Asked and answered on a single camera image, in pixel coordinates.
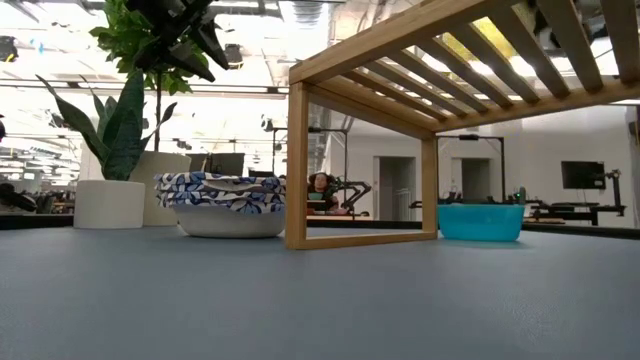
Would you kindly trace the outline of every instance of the gray table surface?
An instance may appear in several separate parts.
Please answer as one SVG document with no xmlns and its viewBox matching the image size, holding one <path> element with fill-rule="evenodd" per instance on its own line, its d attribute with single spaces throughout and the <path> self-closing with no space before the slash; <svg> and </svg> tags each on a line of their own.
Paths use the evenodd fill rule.
<svg viewBox="0 0 640 360">
<path fill-rule="evenodd" d="M 640 358 L 640 242 L 0 232 L 2 360 L 525 358 Z"/>
</svg>

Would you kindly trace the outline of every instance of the black screen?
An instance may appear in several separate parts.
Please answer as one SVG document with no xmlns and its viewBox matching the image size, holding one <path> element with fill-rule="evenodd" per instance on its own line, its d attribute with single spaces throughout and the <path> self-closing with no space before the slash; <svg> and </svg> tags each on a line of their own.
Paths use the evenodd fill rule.
<svg viewBox="0 0 640 360">
<path fill-rule="evenodd" d="M 607 188 L 604 163 L 595 161 L 563 161 L 562 186 L 565 189 Z"/>
</svg>

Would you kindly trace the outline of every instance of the bamboo shelf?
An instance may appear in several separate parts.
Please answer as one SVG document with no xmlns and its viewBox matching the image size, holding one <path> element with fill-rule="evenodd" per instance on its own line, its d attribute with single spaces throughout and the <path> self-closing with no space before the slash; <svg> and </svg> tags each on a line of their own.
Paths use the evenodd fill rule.
<svg viewBox="0 0 640 360">
<path fill-rule="evenodd" d="M 572 0 L 538 0 L 558 42 L 573 65 L 580 89 L 570 89 L 533 34 L 513 9 L 518 0 L 426 0 L 362 31 L 291 68 L 287 168 L 286 244 L 291 249 L 334 248 L 437 237 L 437 149 L 434 134 L 607 104 L 640 96 L 640 45 L 634 0 L 603 0 L 602 11 L 620 76 L 604 81 Z M 534 69 L 549 95 L 518 75 L 496 47 L 472 24 L 489 17 Z M 452 34 L 522 101 L 514 101 L 444 44 Z M 418 46 L 445 64 L 480 101 L 422 59 L 405 50 Z M 383 62 L 389 58 L 431 84 Z M 418 94 L 421 101 L 395 84 Z M 448 93 L 445 98 L 441 93 Z M 380 236 L 307 238 L 306 169 L 308 106 L 314 102 L 422 140 L 422 232 Z"/>
</svg>

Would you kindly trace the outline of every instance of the turquoise plastic bin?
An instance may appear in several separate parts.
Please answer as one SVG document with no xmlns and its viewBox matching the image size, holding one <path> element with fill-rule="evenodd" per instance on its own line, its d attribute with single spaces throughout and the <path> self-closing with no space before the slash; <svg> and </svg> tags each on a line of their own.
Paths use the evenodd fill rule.
<svg viewBox="0 0 640 360">
<path fill-rule="evenodd" d="M 523 216 L 521 205 L 438 205 L 440 231 L 447 239 L 516 241 Z"/>
</svg>

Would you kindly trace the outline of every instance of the white wall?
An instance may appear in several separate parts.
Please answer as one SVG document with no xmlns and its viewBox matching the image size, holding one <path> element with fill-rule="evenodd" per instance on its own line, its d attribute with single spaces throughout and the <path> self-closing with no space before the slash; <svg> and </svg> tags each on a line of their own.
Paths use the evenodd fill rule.
<svg viewBox="0 0 640 360">
<path fill-rule="evenodd" d="M 622 171 L 620 189 L 622 204 L 627 212 L 619 218 L 615 214 L 601 214 L 601 226 L 634 227 L 634 201 L 632 187 L 631 152 L 627 124 L 627 108 L 599 106 L 480 128 L 480 135 L 505 137 L 505 170 L 507 193 L 521 185 L 530 197 L 547 202 L 584 201 L 582 191 L 564 190 L 560 163 L 566 161 L 603 161 L 606 171 Z M 344 154 L 330 151 L 331 173 L 341 175 Z M 373 185 L 373 158 L 376 156 L 420 156 L 418 140 L 405 136 L 349 136 L 349 179 L 367 181 Z M 456 180 L 456 163 L 460 158 L 491 159 L 497 166 L 491 170 L 491 193 L 501 198 L 499 152 L 485 141 L 440 143 L 439 182 L 441 194 L 448 191 Z M 416 184 L 421 172 L 416 169 Z M 613 185 L 607 190 L 586 190 L 586 200 L 613 205 Z M 416 186 L 419 200 L 421 186 Z M 356 204 L 356 210 L 373 213 L 373 196 L 368 194 Z"/>
</svg>

